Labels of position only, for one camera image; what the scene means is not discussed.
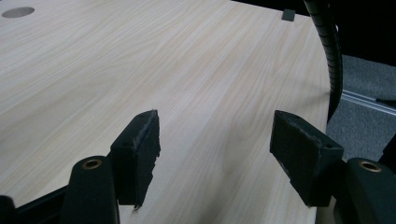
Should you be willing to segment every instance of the gray carpet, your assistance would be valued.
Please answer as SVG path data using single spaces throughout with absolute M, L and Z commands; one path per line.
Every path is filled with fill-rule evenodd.
M 343 56 L 344 89 L 372 98 L 396 100 L 396 67 Z M 377 161 L 396 134 L 396 117 L 342 100 L 327 135 L 345 148 L 345 158 Z

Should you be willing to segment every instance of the light wood laminate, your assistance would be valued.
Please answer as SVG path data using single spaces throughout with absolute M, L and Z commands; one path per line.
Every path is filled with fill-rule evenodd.
M 276 109 L 325 130 L 329 79 L 310 18 L 225 0 L 3 0 L 0 194 L 17 206 L 106 155 L 158 109 L 161 156 L 121 223 L 313 223 L 269 142 Z

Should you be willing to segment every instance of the wooden desk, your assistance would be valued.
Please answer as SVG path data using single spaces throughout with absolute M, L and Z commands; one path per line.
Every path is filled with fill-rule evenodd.
M 161 157 L 121 223 L 314 222 L 269 153 L 275 109 L 325 130 L 310 18 L 226 0 L 0 2 L 14 7 L 35 12 L 0 18 L 0 194 L 20 206 L 66 185 L 156 108 Z

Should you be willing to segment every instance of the screw hole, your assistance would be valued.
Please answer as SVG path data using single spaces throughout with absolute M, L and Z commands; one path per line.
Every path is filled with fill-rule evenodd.
M 368 162 L 368 161 L 359 162 L 359 166 L 361 168 L 366 169 L 366 170 L 371 171 L 371 172 L 378 173 L 378 172 L 382 171 L 382 169 L 379 166 L 373 164 L 372 162 Z
M 32 7 L 16 7 L 10 10 L 5 11 L 2 16 L 4 18 L 12 19 L 12 18 L 19 18 L 24 17 L 27 15 L 32 14 L 35 11 Z
M 82 164 L 82 169 L 84 170 L 92 170 L 98 168 L 102 164 L 101 160 L 89 160 Z

